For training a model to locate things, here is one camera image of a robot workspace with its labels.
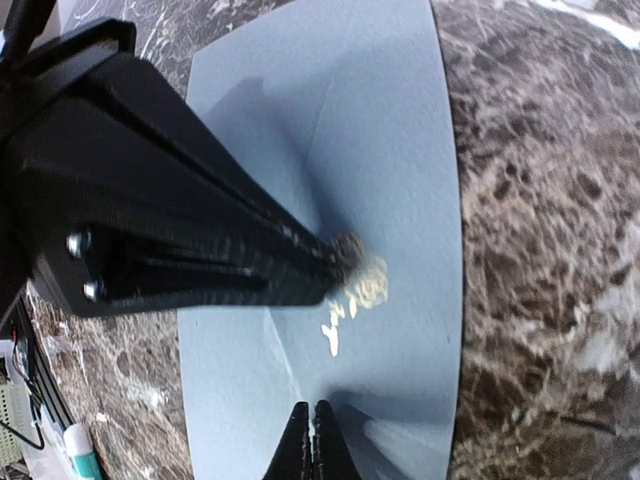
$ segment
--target black cable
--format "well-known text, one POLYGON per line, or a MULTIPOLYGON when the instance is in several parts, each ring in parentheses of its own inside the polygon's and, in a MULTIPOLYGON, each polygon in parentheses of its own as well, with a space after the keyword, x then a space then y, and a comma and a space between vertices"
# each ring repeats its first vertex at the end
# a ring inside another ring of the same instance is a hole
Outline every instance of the black cable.
MULTIPOLYGON (((31 418, 33 419, 33 421, 36 421, 36 416, 37 415, 36 415, 36 413, 34 411, 34 403, 33 403, 33 401, 30 402, 30 406, 31 406, 31 418)), ((42 432, 40 431, 40 426, 37 423, 36 423, 36 433, 38 434, 38 441, 40 442, 40 445, 36 445, 31 440, 29 440, 27 437, 22 435, 20 432, 18 432, 17 430, 14 430, 9 425, 4 423, 2 420, 0 420, 0 427, 4 428, 8 432, 12 433, 13 435, 18 437, 20 440, 22 440, 24 443, 26 443, 30 447, 35 448, 36 450, 44 450, 44 447, 45 447, 44 438, 42 437, 42 432)))

